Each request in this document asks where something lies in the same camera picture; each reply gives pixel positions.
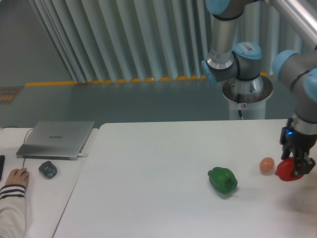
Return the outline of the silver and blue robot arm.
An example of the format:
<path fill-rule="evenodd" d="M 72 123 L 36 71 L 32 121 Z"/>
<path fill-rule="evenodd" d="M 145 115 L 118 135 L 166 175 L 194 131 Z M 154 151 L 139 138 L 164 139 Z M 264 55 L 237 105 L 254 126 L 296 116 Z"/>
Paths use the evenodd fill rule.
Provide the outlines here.
<path fill-rule="evenodd" d="M 251 42 L 233 44 L 237 19 L 249 2 L 208 0 L 205 4 L 214 17 L 211 50 L 202 61 L 207 80 L 225 81 L 224 95 L 237 104 L 264 99 L 271 82 L 260 75 L 260 47 Z M 307 2 L 269 0 L 267 4 L 287 19 L 312 48 L 317 46 L 317 13 Z M 274 59 L 272 70 L 298 100 L 294 115 L 281 131 L 282 156 L 276 174 L 284 181 L 297 180 L 316 164 L 309 151 L 317 141 L 317 54 L 285 50 Z"/>

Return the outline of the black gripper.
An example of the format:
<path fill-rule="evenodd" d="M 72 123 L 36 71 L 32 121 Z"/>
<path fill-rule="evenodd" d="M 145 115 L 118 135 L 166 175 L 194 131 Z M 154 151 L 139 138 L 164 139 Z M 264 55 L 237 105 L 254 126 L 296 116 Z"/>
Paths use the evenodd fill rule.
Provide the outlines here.
<path fill-rule="evenodd" d="M 281 159 L 293 154 L 294 169 L 291 177 L 309 174 L 315 166 L 315 160 L 309 156 L 310 149 L 317 141 L 317 125 L 309 124 L 299 118 L 289 118 L 282 128 L 280 144 Z"/>

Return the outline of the white striped sleeve forearm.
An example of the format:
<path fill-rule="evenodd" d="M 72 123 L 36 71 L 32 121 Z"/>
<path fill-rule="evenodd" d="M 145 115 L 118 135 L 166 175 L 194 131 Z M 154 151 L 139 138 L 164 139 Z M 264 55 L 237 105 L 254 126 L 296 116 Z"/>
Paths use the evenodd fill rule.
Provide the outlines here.
<path fill-rule="evenodd" d="M 0 190 L 0 237 L 23 238 L 25 230 L 25 186 L 5 185 Z"/>

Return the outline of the person's hand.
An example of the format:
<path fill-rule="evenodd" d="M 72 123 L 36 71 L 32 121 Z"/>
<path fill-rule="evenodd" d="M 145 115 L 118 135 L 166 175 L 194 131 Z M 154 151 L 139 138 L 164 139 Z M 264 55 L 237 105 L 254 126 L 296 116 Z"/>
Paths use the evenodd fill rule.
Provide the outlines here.
<path fill-rule="evenodd" d="M 26 168 L 14 169 L 9 173 L 9 176 L 5 182 L 5 185 L 20 185 L 27 187 L 29 182 L 30 173 Z"/>

